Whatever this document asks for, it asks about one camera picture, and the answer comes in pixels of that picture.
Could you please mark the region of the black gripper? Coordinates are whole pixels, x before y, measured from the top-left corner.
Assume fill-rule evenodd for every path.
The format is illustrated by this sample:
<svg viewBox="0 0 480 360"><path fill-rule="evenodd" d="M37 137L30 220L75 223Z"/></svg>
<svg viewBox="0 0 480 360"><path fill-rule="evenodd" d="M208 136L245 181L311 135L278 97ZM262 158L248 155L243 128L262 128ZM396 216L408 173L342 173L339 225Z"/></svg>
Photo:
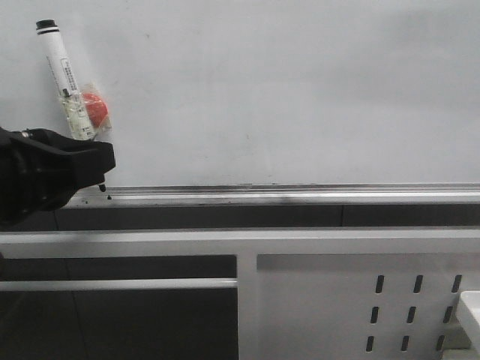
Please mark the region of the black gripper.
<svg viewBox="0 0 480 360"><path fill-rule="evenodd" d="M105 181L116 166L109 142L75 140L52 130L1 129L1 226L65 206L79 190Z"/></svg>

